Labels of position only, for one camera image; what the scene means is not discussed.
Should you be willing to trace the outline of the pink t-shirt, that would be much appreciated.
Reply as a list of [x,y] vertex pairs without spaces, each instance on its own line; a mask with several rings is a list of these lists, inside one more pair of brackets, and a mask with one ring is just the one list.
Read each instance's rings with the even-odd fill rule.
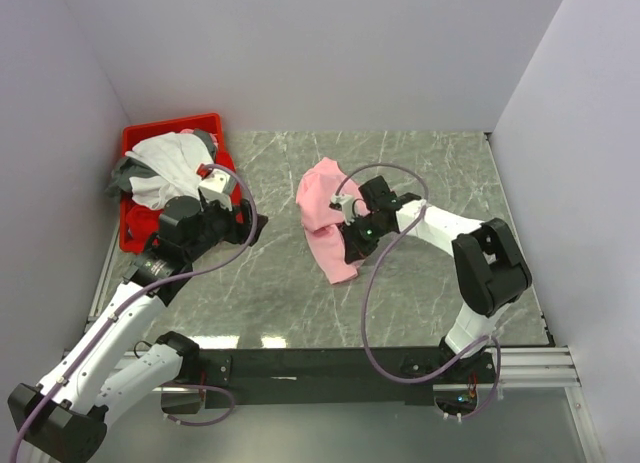
[[338,225],[342,213],[330,208],[331,197],[346,178],[338,163],[323,158],[307,170],[297,189],[296,204],[311,254],[330,284],[358,276],[359,263],[345,262],[345,246]]

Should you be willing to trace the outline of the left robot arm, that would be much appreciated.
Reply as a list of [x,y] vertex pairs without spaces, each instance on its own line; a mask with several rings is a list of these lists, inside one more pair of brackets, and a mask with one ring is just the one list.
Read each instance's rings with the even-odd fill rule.
[[217,199],[172,199],[108,307],[78,344],[35,385],[20,384],[8,407],[18,442],[59,462],[86,462],[124,412],[164,384],[199,387],[197,343],[170,331],[121,371],[115,369],[141,332],[198,271],[198,258],[221,242],[245,251],[266,225],[252,197],[226,207]]

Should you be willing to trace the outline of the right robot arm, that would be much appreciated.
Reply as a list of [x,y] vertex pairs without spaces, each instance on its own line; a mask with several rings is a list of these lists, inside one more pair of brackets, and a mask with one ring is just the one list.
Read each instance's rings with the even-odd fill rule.
[[339,225],[345,261],[364,260],[382,237],[414,237],[453,258],[463,303],[441,342],[439,370],[460,382],[474,369],[473,357],[493,333],[507,306],[532,285],[528,264],[509,225],[500,218],[459,216],[414,193],[396,194],[382,176],[358,188],[359,197],[336,193],[329,207],[342,212]]

